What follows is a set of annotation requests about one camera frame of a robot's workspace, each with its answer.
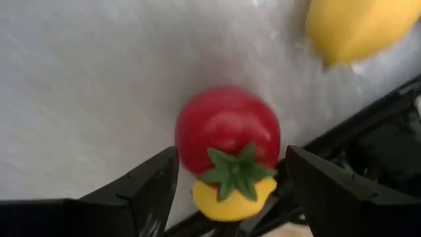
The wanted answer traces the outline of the black aluminium table frame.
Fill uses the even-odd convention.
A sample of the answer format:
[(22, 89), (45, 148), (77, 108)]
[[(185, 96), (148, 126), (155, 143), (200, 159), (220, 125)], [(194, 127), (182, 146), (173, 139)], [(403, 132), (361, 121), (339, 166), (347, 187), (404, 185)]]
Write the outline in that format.
[[(421, 199), (421, 75), (308, 143), (302, 149), (369, 180)], [(313, 234), (294, 196), (285, 159), (280, 186), (246, 221), (221, 223), (195, 213), (164, 237), (292, 237)]]

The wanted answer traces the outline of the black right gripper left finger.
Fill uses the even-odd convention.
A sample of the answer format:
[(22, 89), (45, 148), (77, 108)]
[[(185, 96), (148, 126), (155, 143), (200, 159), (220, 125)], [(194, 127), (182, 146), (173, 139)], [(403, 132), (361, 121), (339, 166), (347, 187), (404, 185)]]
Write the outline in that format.
[(79, 199), (0, 201), (0, 237), (162, 237), (178, 171), (168, 147)]

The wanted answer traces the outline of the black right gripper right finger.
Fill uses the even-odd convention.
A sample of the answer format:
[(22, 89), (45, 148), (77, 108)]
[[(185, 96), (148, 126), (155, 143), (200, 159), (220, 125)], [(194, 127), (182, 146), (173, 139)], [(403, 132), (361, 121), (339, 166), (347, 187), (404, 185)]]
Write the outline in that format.
[(295, 145), (285, 164), (314, 237), (421, 237), (421, 199)]

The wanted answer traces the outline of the yellow lemon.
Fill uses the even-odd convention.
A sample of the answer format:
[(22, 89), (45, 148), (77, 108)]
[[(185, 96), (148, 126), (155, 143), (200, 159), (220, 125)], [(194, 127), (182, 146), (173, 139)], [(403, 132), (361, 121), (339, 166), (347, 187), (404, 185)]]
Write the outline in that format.
[(255, 184), (257, 200), (250, 201), (234, 190), (224, 201), (217, 202), (217, 189), (196, 180), (192, 196), (198, 210), (208, 219), (220, 222), (236, 222), (262, 211), (269, 195), (276, 189), (274, 178), (265, 178)]
[(390, 48), (420, 17), (421, 0), (311, 0), (305, 28), (330, 68)]

